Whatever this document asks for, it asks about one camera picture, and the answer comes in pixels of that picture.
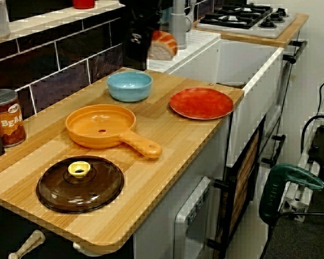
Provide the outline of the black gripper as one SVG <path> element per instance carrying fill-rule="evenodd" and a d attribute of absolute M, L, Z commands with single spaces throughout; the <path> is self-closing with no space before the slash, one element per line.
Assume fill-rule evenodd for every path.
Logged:
<path fill-rule="evenodd" d="M 120 0 L 124 5 L 124 21 L 131 25 L 125 39 L 125 62 L 145 64 L 151 44 L 152 32 L 158 30 L 162 1 Z"/>

